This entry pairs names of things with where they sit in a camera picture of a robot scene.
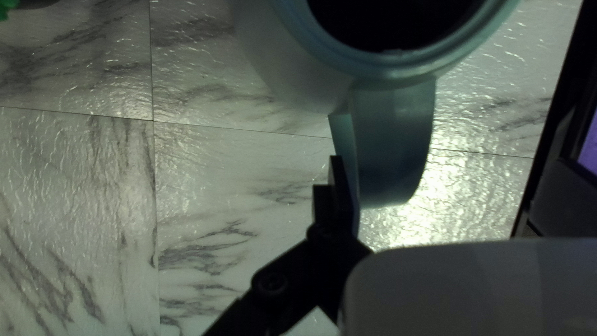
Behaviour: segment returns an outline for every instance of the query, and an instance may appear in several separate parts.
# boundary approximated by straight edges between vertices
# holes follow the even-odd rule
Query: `green object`
[[[7,12],[18,4],[19,0],[0,0],[0,21],[8,19]]]

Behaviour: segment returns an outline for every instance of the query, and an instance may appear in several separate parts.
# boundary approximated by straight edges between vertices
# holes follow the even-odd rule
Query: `gray marble vein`
[[[522,1],[438,81],[435,148],[532,157],[581,0]],[[158,121],[330,137],[324,115],[274,97],[246,60],[225,0],[152,1]]]
[[[0,22],[0,106],[151,119],[149,8],[61,0]]]
[[[158,335],[152,125],[0,120],[0,335]]]
[[[151,4],[156,121],[331,136],[325,115],[288,106],[260,79],[225,0]]]
[[[162,336],[201,335],[253,273],[304,238],[331,139],[156,124]],[[406,205],[363,212],[375,250],[505,239],[531,159],[433,149]],[[333,335],[314,311],[290,335]]]
[[[529,0],[438,81],[432,146],[533,157],[581,0]]]

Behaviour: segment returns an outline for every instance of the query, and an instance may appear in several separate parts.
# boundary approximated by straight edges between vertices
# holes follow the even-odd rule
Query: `black plastic piece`
[[[578,126],[577,120],[580,118],[579,114],[593,112],[582,108],[587,108],[584,102],[588,100],[591,90],[597,89],[590,85],[591,69],[594,69],[597,63],[597,43],[595,43],[597,20],[595,17],[597,17],[597,1],[583,1],[511,237],[519,237],[527,230],[525,226],[529,226],[529,224],[539,236],[551,236],[544,232],[541,223],[529,223],[529,212],[533,207],[533,199],[545,170],[562,155],[570,155],[569,151],[564,150],[562,153],[562,150],[570,147],[567,144],[567,138],[576,136],[572,133],[578,132],[576,127]]]
[[[204,336],[277,336],[316,306],[337,323],[346,279],[371,253],[356,237],[355,199],[342,159],[331,156],[328,185],[313,186],[307,239],[257,271],[251,289]]]
[[[530,222],[546,236],[597,237],[597,177],[573,161],[552,163],[537,188]]]

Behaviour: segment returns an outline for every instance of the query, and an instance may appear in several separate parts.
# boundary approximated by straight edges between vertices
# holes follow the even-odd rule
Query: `purple surface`
[[[593,122],[584,140],[578,163],[597,175],[597,114],[593,117]]]

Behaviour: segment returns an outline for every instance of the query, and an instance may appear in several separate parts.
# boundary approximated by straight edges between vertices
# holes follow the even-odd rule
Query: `light blue handle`
[[[406,203],[424,171],[433,127],[435,77],[408,87],[356,81],[329,115],[361,209]]]

